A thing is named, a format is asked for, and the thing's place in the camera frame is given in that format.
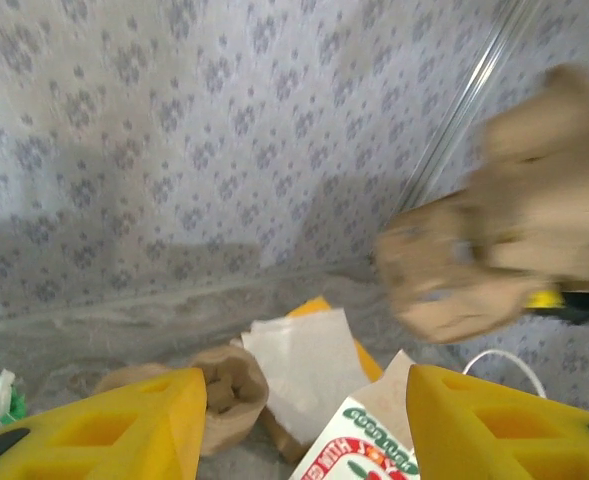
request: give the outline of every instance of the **paper bag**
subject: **paper bag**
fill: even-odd
[[[400,351],[380,380],[350,395],[290,480],[418,480],[405,410],[412,364]]]

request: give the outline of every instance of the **patterned wallpaper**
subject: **patterned wallpaper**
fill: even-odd
[[[366,254],[508,4],[0,0],[0,316]]]
[[[545,0],[514,54],[481,107],[476,122],[518,103],[534,93],[540,73],[566,61],[589,67],[589,1]],[[479,161],[473,129],[448,162],[433,195],[460,185],[465,172]],[[518,325],[459,345],[465,359],[488,348],[509,350],[539,375],[548,396],[589,409],[589,325],[574,327],[556,320],[527,316]],[[511,363],[496,357],[479,361],[473,373],[486,379],[533,391]]]

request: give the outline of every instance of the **white paper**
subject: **white paper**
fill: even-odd
[[[256,321],[242,339],[270,387],[267,407],[301,444],[313,442],[345,398],[369,383],[342,309]]]

